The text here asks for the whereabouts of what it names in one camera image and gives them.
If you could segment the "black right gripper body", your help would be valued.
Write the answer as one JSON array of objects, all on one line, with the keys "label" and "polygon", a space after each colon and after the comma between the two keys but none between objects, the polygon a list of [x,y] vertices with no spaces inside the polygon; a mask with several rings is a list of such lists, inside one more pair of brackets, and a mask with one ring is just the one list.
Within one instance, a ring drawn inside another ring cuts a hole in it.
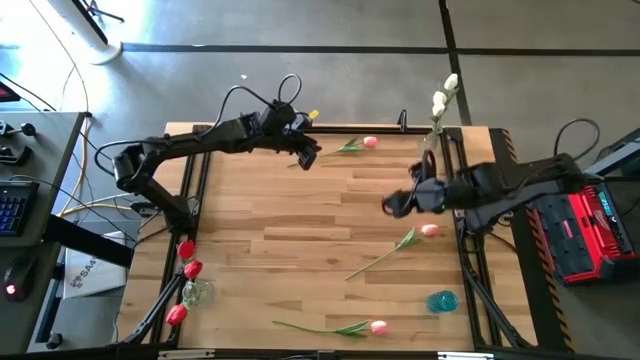
[{"label": "black right gripper body", "polygon": [[435,177],[420,180],[414,190],[416,209],[419,213],[443,213],[456,208],[451,193],[455,180],[439,180]]}]

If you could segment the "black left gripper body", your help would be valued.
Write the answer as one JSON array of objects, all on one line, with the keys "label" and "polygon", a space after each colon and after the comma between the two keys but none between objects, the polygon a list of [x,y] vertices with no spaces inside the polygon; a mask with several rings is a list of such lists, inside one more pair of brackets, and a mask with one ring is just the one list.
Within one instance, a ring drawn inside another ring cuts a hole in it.
[{"label": "black left gripper body", "polygon": [[297,113],[300,112],[286,103],[267,107],[258,118],[257,147],[270,150],[302,150],[308,147],[306,140],[309,136],[288,128]]}]

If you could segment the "pink artificial tulip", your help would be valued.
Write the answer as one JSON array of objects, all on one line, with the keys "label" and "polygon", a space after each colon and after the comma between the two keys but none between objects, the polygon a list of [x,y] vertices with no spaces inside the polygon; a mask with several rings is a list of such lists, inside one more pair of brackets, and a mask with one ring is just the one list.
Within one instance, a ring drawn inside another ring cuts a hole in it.
[{"label": "pink artificial tulip", "polygon": [[312,328],[295,325],[292,323],[282,322],[282,321],[276,321],[276,320],[273,321],[273,324],[282,325],[282,326],[303,330],[303,331],[308,331],[312,333],[336,334],[340,336],[353,337],[353,338],[365,338],[365,337],[368,337],[369,335],[384,336],[387,334],[387,331],[388,331],[388,325],[383,320],[376,320],[376,321],[365,320],[358,323],[346,325],[340,328],[327,329],[327,330],[312,329]]},{"label": "pink artificial tulip", "polygon": [[[323,148],[321,151],[316,151],[317,152],[317,157],[327,157],[327,156],[331,156],[331,155],[336,155],[336,154],[340,154],[340,153],[351,153],[351,152],[359,152],[365,149],[371,149],[371,148],[375,148],[376,145],[378,143],[378,138],[375,136],[365,136],[363,139],[359,139],[357,137],[354,137],[352,139],[350,139],[349,141],[347,141],[345,144],[343,144],[342,146],[331,150],[331,151],[325,151]],[[299,167],[297,164],[297,160],[295,163],[292,163],[290,165],[288,165],[288,168],[292,168],[292,167]]]},{"label": "pink artificial tulip", "polygon": [[350,279],[356,277],[357,275],[359,275],[360,273],[364,272],[365,270],[377,265],[379,262],[385,260],[386,258],[392,256],[393,254],[397,253],[398,251],[404,250],[412,245],[415,245],[417,243],[419,243],[421,240],[423,240],[424,238],[428,238],[428,237],[432,237],[434,235],[436,235],[439,231],[439,226],[436,224],[426,224],[423,225],[419,228],[412,228],[404,237],[403,239],[394,247],[393,250],[391,250],[390,252],[386,253],[385,255],[382,255],[381,257],[377,258],[376,260],[373,260],[371,263],[361,267],[360,269],[356,270],[355,272],[353,272],[352,274],[348,275],[347,277],[344,278],[345,281],[349,281]]}]

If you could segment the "red black toolbox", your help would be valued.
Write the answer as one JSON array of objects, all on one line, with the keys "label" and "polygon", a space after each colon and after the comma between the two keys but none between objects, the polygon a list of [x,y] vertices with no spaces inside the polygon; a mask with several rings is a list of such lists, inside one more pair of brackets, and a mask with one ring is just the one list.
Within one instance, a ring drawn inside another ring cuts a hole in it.
[{"label": "red black toolbox", "polygon": [[634,277],[640,256],[607,185],[532,203],[555,278],[565,286]]}]

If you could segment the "grey metal stand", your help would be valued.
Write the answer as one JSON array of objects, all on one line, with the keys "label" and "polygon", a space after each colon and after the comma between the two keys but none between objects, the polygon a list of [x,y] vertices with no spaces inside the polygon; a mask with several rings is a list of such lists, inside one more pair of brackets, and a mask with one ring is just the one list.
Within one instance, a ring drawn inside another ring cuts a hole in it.
[{"label": "grey metal stand", "polygon": [[615,172],[640,175],[640,128],[605,147],[585,172],[600,176]]}]

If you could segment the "black tripod legs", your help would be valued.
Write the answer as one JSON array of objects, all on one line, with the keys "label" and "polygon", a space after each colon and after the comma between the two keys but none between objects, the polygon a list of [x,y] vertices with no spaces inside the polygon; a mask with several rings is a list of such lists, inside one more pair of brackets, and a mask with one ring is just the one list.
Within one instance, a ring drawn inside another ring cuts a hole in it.
[{"label": "black tripod legs", "polygon": [[97,0],[80,0],[80,1],[84,5],[84,7],[87,10],[87,12],[89,13],[89,15],[92,16],[92,17],[106,16],[106,17],[114,19],[114,20],[116,20],[116,21],[118,21],[120,23],[124,23],[125,22],[124,18],[102,10],[98,5]]}]

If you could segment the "black desk support beam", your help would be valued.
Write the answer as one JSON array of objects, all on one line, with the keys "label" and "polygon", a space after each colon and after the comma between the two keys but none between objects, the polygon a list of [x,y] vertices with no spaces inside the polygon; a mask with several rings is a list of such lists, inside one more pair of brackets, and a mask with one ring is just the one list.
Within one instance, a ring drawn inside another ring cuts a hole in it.
[{"label": "black desk support beam", "polygon": [[42,240],[59,243],[114,265],[125,268],[131,266],[133,255],[131,248],[55,215],[49,216]]}]

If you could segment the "grey side desk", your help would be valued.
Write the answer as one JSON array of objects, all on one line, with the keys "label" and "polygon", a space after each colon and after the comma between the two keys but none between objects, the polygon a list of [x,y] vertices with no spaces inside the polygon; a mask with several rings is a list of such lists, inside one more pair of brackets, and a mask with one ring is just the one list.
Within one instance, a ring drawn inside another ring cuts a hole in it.
[{"label": "grey side desk", "polygon": [[[0,237],[0,355],[7,355],[24,353],[28,349],[49,288],[60,245],[44,242],[42,235],[71,160],[83,116],[65,112],[3,112],[0,120],[14,128],[23,123],[36,128],[33,137],[16,134],[9,139],[0,139],[0,144],[14,151],[25,146],[32,149],[24,165],[0,165],[0,180],[26,175],[42,181],[22,235]],[[3,294],[3,278],[14,259],[22,255],[36,260],[33,288],[26,300],[12,302]]]}]

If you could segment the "white printed cardboard box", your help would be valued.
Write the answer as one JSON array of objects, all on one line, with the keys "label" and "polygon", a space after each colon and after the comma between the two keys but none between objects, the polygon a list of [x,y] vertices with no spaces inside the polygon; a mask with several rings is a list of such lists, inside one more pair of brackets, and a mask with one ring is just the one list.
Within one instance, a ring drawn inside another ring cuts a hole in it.
[{"label": "white printed cardboard box", "polygon": [[113,290],[126,284],[126,269],[93,255],[66,249],[63,298],[77,298]]}]

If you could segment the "black joystick lever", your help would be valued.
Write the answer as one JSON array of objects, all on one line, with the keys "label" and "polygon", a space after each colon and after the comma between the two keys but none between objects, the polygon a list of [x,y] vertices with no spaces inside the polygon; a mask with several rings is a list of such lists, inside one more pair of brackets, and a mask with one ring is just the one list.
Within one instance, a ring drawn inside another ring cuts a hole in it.
[{"label": "black joystick lever", "polygon": [[14,128],[9,123],[0,120],[0,138],[10,138],[16,134],[33,137],[37,132],[31,123],[23,123],[19,128]]}]

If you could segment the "black desk gadget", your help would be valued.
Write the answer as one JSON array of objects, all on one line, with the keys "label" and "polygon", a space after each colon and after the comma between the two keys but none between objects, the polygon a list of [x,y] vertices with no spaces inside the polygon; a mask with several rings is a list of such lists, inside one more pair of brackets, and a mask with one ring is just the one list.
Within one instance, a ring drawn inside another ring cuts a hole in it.
[{"label": "black desk gadget", "polygon": [[25,146],[15,153],[11,148],[0,146],[0,164],[6,166],[23,166],[31,157],[32,149]]}]

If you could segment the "backlit black keyboard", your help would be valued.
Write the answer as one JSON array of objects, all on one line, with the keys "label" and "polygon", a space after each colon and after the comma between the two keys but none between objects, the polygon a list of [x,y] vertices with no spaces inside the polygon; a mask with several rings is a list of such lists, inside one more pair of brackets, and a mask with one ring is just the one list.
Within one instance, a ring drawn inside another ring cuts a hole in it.
[{"label": "backlit black keyboard", "polygon": [[38,189],[33,181],[0,181],[0,237],[22,234]]}]

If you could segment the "black computer mouse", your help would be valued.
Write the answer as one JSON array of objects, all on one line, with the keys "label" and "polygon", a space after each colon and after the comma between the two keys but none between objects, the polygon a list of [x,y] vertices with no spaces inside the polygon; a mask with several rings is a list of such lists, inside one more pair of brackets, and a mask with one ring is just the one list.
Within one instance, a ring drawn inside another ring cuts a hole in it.
[{"label": "black computer mouse", "polygon": [[3,278],[3,293],[8,301],[21,302],[30,295],[36,264],[36,258],[20,256],[9,265]]}]

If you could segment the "black aluminium table frame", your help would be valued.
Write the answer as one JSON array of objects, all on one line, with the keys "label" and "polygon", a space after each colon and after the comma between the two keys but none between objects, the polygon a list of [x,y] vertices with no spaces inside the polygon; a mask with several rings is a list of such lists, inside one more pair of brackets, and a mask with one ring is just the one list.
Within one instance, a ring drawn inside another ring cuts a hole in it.
[{"label": "black aluminium table frame", "polygon": [[[193,235],[201,278],[214,285],[210,304],[194,307],[176,327],[157,320],[146,343],[218,355],[243,349],[471,350],[504,344],[505,336],[461,272],[453,214],[385,215],[381,199],[410,184],[423,128],[322,125],[325,151],[375,136],[375,148],[319,158],[303,171],[294,159],[257,150],[198,155],[164,163],[158,181],[198,198]],[[344,278],[385,255],[412,229],[436,224],[436,235]],[[456,310],[434,314],[426,298],[449,290]],[[318,334],[365,320],[383,320],[384,336]]]}]

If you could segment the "silver metal bracket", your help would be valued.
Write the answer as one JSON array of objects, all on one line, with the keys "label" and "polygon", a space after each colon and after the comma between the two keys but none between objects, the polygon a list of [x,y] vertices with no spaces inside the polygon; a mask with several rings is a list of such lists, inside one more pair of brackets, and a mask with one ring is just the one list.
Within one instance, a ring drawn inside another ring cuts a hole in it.
[{"label": "silver metal bracket", "polygon": [[215,357],[214,350],[207,349],[178,349],[160,351],[157,360],[203,360],[213,359]]},{"label": "silver metal bracket", "polygon": [[437,359],[438,360],[495,360],[495,357],[491,353],[442,351],[437,353]]}]

